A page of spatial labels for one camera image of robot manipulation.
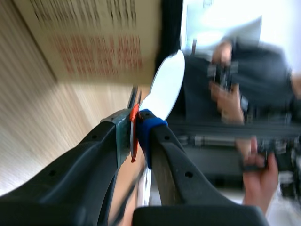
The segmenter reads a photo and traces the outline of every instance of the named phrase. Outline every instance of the dark shirt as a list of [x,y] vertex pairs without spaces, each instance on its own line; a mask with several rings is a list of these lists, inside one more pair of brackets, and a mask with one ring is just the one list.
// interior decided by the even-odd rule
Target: dark shirt
[[[239,84],[249,104],[258,109],[290,107],[294,97],[291,69],[282,51],[233,41],[232,61],[238,62],[232,82]],[[185,75],[173,114],[185,115],[187,120],[221,117],[208,89],[209,64],[202,58],[185,57]]]

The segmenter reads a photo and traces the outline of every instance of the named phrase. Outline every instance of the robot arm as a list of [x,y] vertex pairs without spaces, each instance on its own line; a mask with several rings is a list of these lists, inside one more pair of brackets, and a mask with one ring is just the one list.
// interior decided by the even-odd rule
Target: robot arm
[[[126,109],[103,120],[75,148],[2,196],[0,224],[100,224],[107,190],[129,154],[128,115]],[[135,210],[134,226],[268,225],[258,208],[222,196],[189,160],[168,126],[154,126],[154,119],[160,121],[149,111],[140,112],[137,131],[163,206]]]

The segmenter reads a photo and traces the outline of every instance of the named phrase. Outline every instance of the green clamp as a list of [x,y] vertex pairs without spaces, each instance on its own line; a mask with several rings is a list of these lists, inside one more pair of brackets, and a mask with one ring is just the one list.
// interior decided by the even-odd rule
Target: green clamp
[[123,164],[130,153],[130,131],[131,121],[129,120],[131,109],[123,109],[101,120],[112,122],[116,126],[116,149],[118,168]]

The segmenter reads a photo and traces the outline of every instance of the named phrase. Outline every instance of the cardboard box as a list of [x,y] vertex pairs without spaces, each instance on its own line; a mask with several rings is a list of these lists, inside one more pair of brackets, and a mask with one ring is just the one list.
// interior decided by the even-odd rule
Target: cardboard box
[[161,0],[14,0],[58,81],[150,84]]

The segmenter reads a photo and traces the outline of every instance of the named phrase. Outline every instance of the orange tape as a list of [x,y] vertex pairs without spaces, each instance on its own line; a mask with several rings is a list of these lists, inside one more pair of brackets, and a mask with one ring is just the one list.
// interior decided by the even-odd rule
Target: orange tape
[[133,147],[131,147],[131,150],[133,150],[132,154],[132,163],[136,162],[136,156],[137,156],[137,152],[138,152],[138,138],[136,136],[136,119],[137,119],[137,115],[139,113],[139,104],[136,104],[133,109],[131,110],[129,119],[131,121],[131,126],[133,127],[132,131],[132,138],[133,138]]

